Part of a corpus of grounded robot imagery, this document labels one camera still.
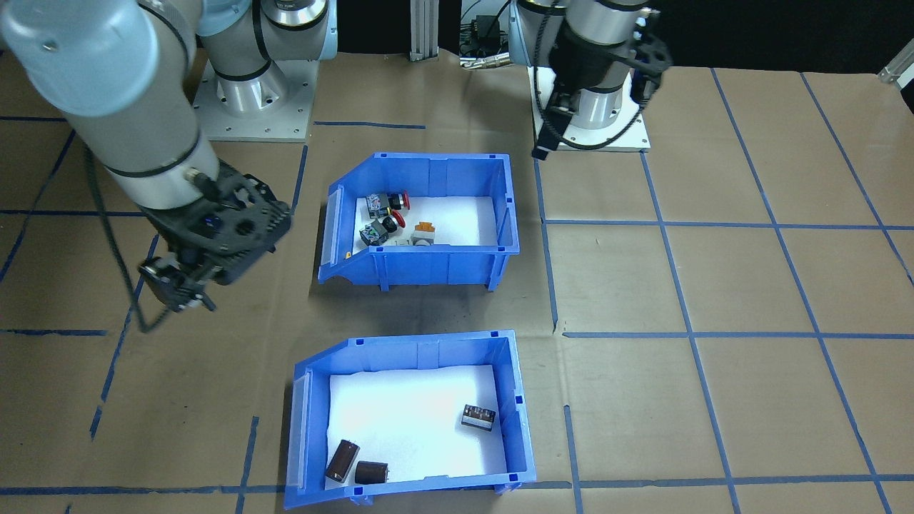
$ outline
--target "table surface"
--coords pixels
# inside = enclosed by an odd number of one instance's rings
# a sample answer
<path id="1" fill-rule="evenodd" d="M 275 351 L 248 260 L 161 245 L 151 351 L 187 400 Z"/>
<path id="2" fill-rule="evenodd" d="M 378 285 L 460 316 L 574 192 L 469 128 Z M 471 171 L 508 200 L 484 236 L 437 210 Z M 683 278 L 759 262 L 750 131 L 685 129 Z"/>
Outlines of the table surface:
<path id="1" fill-rule="evenodd" d="M 9 53 L 0 91 L 0 511 L 281 512 L 295 362 L 502 328 L 540 482 L 372 512 L 914 511 L 914 116 L 875 76 L 673 68 L 650 152 L 537 165 L 525 69 L 340 55 L 307 145 L 214 144 L 292 231 L 210 287 L 215 313 L 149 335 L 82 142 Z M 511 155 L 521 253 L 496 292 L 316 282 L 326 188 L 376 151 Z M 127 262 L 162 252 L 102 189 Z"/>

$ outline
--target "electronic component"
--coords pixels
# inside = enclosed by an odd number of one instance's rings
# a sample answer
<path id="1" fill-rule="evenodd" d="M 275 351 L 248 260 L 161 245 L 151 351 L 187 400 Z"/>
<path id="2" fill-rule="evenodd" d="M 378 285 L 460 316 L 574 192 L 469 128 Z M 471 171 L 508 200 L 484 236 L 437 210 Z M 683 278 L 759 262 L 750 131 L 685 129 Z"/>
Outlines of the electronic component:
<path id="1" fill-rule="evenodd" d="M 340 441 L 334 452 L 334 458 L 330 459 L 330 465 L 327 466 L 325 476 L 342 483 L 346 475 L 349 475 L 349 469 L 352 468 L 352 463 L 356 461 L 356 455 L 358 455 L 357 444 L 351 443 L 346 439 Z"/>
<path id="2" fill-rule="evenodd" d="M 406 191 L 393 194 L 372 193 L 365 197 L 365 203 L 368 206 L 368 216 L 372 220 L 385 216 L 398 216 L 396 211 L 409 209 L 409 193 Z"/>
<path id="3" fill-rule="evenodd" d="M 475 405 L 465 405 L 463 407 L 463 417 L 460 424 L 482 428 L 486 432 L 492 432 L 492 423 L 495 421 L 495 411 L 490 411 Z"/>
<path id="4" fill-rule="evenodd" d="M 388 465 L 383 462 L 360 460 L 356 464 L 356 483 L 383 484 L 388 481 Z"/>
<path id="5" fill-rule="evenodd" d="M 498 53 L 502 47 L 502 31 L 498 24 L 498 16 L 480 15 L 473 20 L 471 37 L 476 40 L 478 48 L 485 55 Z"/>
<path id="6" fill-rule="evenodd" d="M 366 246 L 380 246 L 387 242 L 390 234 L 396 231 L 397 222 L 387 216 L 381 221 L 374 220 L 368 223 L 364 229 L 358 232 L 358 236 L 362 238 L 362 242 Z"/>
<path id="7" fill-rule="evenodd" d="M 429 221 L 420 221 L 416 230 L 412 232 L 410 242 L 416 246 L 429 246 L 435 244 L 435 226 Z"/>

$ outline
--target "capacitor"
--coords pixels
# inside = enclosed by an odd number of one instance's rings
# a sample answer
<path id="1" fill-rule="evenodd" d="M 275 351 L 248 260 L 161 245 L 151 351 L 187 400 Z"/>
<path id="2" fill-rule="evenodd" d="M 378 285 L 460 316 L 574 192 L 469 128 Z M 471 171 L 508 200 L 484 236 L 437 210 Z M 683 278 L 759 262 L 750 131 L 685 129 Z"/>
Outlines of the capacitor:
<path id="1" fill-rule="evenodd" d="M 360 460 L 356 464 L 356 483 L 383 484 L 388 481 L 388 465 L 383 462 Z"/>
<path id="2" fill-rule="evenodd" d="M 326 477 L 337 482 L 343 482 L 346 475 L 349 475 L 349 469 L 352 463 L 356 461 L 358 455 L 358 445 L 347 441 L 340 441 L 336 447 L 334 458 L 330 459 L 330 465 L 327 466 Z"/>

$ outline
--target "black electronic component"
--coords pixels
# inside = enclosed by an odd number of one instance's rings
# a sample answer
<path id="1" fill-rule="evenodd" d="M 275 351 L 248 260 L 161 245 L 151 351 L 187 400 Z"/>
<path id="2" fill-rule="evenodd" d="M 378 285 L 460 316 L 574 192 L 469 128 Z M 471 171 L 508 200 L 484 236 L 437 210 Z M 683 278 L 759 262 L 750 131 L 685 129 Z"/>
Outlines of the black electronic component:
<path id="1" fill-rule="evenodd" d="M 336 447 L 336 452 L 334 452 L 334 458 L 330 459 L 330 466 L 327 467 L 325 476 L 342 483 L 346 475 L 349 475 L 349 469 L 352 468 L 352 463 L 356 461 L 356 455 L 358 455 L 357 444 L 351 443 L 346 439 L 340 441 L 339 446 Z"/>
<path id="2" fill-rule="evenodd" d="M 474 405 L 463 406 L 463 417 L 460 424 L 482 428 L 486 432 L 492 432 L 492 424 L 495 421 L 495 411 L 490 411 Z"/>
<path id="3" fill-rule="evenodd" d="M 502 32 L 495 16 L 477 16 L 473 21 L 473 35 L 479 49 L 487 55 L 498 53 L 502 46 Z"/>
<path id="4" fill-rule="evenodd" d="M 374 220 L 368 223 L 364 229 L 358 232 L 358 235 L 366 246 L 380 246 L 387 242 L 390 237 L 389 234 L 397 231 L 397 225 L 397 221 L 387 216 L 381 221 Z"/>
<path id="5" fill-rule="evenodd" d="M 394 210 L 409 209 L 409 193 L 372 193 L 365 197 L 368 206 L 368 216 L 379 219 L 392 215 Z"/>
<path id="6" fill-rule="evenodd" d="M 388 481 L 388 465 L 384 462 L 371 462 L 360 460 L 356 464 L 357 484 L 367 486 L 369 484 L 383 484 Z"/>

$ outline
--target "robotic arm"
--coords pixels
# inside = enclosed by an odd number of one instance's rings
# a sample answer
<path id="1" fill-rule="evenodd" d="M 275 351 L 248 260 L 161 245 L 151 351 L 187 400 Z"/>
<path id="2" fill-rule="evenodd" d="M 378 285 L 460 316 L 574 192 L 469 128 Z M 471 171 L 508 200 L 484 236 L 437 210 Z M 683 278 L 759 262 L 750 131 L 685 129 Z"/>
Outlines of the robotic arm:
<path id="1" fill-rule="evenodd" d="M 546 159 L 559 143 L 579 150 L 613 143 L 635 123 L 672 64 L 666 45 L 653 34 L 659 13 L 644 0 L 515 1 L 520 30 L 512 42 L 521 44 L 511 57 L 534 67 L 534 96 L 542 118 L 533 157 Z M 546 66 L 555 80 L 543 106 L 537 68 Z M 623 85 L 630 75 L 630 96 L 638 109 L 620 119 Z M 564 136 L 571 125 L 593 131 L 612 127 L 614 135 L 583 145 Z"/>
<path id="2" fill-rule="evenodd" d="M 139 269 L 171 310 L 214 309 L 207 284 L 234 282 L 292 222 L 285 202 L 220 162 L 201 133 L 181 89 L 195 34 L 226 108 L 269 115 L 286 96 L 274 57 L 324 57 L 329 1 L 0 0 L 0 33 L 36 89 L 167 242 L 166 257 Z"/>

